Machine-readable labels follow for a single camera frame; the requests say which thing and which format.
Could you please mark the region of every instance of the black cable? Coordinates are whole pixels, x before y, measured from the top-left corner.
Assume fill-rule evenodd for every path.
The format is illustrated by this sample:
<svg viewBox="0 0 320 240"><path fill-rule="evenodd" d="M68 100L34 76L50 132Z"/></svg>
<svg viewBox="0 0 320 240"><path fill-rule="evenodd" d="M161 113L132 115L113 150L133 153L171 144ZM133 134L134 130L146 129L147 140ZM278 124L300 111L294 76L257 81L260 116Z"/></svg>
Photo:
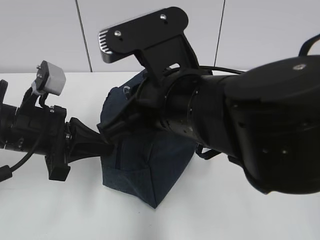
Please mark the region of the black cable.
<svg viewBox="0 0 320 240"><path fill-rule="evenodd" d="M39 98L39 105L44 109L47 107L45 102L48 98L48 95L49 95L49 93L45 93L44 95L41 95L41 97Z"/></svg>
<svg viewBox="0 0 320 240"><path fill-rule="evenodd" d="M200 66L201 69L205 70L211 70L211 71L221 71L221 72L226 72L226 73L231 73L231 74L243 74L245 71L240 71L240 70L235 70L235 69L230 69L230 68L225 68L225 67L219 67L219 66ZM164 76L169 76L170 74L173 74L175 72L178 72L180 70L179 67L175 67L172 69L168 69L164 72Z"/></svg>
<svg viewBox="0 0 320 240"><path fill-rule="evenodd" d="M219 66L200 66L200 68L208 69L212 71L221 71L221 72L226 72L231 74L238 74L238 75L245 73L244 71L234 70L234 69L219 67Z"/></svg>
<svg viewBox="0 0 320 240"><path fill-rule="evenodd" d="M47 130L47 126L48 126L48 122L49 122L48 117L49 117L50 109L48 106L46 106L44 108L44 110L45 110L45 119L44 119L44 123L43 123L42 129L41 129L41 132L40 132L38 138L34 142L32 148L28 151L28 153L20 161L18 161L15 165L10 167L11 172L14 172L15 170L20 168L23 164L25 164L28 161L28 159L35 153L37 146L39 145L40 141L42 140L43 136L45 135L46 130Z"/></svg>
<svg viewBox="0 0 320 240"><path fill-rule="evenodd" d="M300 48L300 52L299 52L299 57L301 56L307 56L309 50L311 49L312 45L315 44L317 41L320 40L320 34L318 34L317 36L314 36L312 38L310 38L309 40L307 40L302 47Z"/></svg>

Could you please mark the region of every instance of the blue fabric bag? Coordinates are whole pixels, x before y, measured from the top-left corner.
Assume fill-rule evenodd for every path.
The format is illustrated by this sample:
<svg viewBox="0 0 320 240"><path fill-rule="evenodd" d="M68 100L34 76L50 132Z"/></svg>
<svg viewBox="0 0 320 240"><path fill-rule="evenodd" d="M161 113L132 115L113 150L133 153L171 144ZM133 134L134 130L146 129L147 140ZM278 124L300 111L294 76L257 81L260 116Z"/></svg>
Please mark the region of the blue fabric bag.
<svg viewBox="0 0 320 240"><path fill-rule="evenodd" d="M112 120L126 105L124 88L143 81L143 72L120 87L114 87L103 104L100 120ZM156 208L185 170L196 149L189 138L171 132L147 129L126 136L109 156L101 157L103 185L137 196Z"/></svg>

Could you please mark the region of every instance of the white table surface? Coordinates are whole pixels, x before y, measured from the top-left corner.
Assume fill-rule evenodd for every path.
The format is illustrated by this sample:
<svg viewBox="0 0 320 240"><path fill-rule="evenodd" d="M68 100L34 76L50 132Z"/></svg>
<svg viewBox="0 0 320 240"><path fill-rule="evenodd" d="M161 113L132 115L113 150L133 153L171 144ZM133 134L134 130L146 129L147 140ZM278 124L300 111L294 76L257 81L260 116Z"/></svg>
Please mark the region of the white table surface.
<svg viewBox="0 0 320 240"><path fill-rule="evenodd" d="M134 72L66 73L61 96L47 104L67 108L97 130L109 90ZM34 74L0 74L9 82L5 104L19 106ZM0 166L23 153L0 151ZM98 157L70 164L66 182L48 180L44 157L34 155L0 183L3 240L318 240L320 194L263 195L224 154L193 157L156 210L102 185Z"/></svg>

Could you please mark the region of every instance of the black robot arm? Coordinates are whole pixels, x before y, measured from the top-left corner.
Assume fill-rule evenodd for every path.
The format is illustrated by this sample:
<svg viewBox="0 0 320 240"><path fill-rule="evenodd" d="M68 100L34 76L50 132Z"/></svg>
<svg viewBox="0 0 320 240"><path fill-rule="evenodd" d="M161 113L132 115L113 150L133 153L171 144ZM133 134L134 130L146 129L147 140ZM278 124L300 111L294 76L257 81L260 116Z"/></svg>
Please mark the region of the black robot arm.
<svg viewBox="0 0 320 240"><path fill-rule="evenodd" d="M320 35L298 57L241 73L199 66L187 25L187 15L170 7L99 33L106 63L133 54L147 71L122 112L98 124L106 142L156 126L194 139L206 159L227 154L263 193L320 191L320 55L307 55ZM179 67L168 70L172 64Z"/></svg>
<svg viewBox="0 0 320 240"><path fill-rule="evenodd" d="M112 152L112 145L77 118L65 122L65 108L45 105L48 94L60 95L65 81L61 68L43 61L20 107L3 104L8 83L0 81L0 147L27 153L15 165L0 168L0 181L12 177L12 172L34 153L45 156L50 180L65 181L69 163Z"/></svg>
<svg viewBox="0 0 320 240"><path fill-rule="evenodd" d="M200 66L184 35L187 25L186 13L170 7L99 33L106 63L134 55L145 67L144 81L127 89L126 106L97 125L100 134L76 118L65 123L66 109L45 105L49 93L62 90L60 81L48 78L51 71L61 76L52 64L41 64L19 108L2 104L7 87L2 81L1 147L28 153L16 165L0 168L1 180L37 153L46 156L49 178L64 181L68 163L108 155L124 136L154 128L195 140L205 159L227 154L262 193L319 192L320 55L307 54L320 35L303 44L298 57L243 73ZM174 64L179 67L170 69ZM35 106L38 98L41 107Z"/></svg>

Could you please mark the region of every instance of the bolt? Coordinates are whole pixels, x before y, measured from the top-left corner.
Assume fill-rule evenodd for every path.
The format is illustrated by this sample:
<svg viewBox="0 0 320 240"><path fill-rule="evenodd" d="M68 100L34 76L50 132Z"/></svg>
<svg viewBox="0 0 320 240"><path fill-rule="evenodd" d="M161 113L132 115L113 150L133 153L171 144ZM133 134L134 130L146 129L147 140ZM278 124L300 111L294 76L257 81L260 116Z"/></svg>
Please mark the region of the bolt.
<svg viewBox="0 0 320 240"><path fill-rule="evenodd" d="M306 64L299 64L299 65L295 65L294 67L293 67L293 70L302 70L302 69L304 69L305 67L306 67L307 65Z"/></svg>
<svg viewBox="0 0 320 240"><path fill-rule="evenodd" d="M115 32L114 32L114 35L116 36L116 37L121 37L121 32L119 31L119 30L116 30Z"/></svg>
<svg viewBox="0 0 320 240"><path fill-rule="evenodd" d="M161 15L160 15L160 19L161 19L161 20L167 20L167 16L164 15L164 14L161 14Z"/></svg>

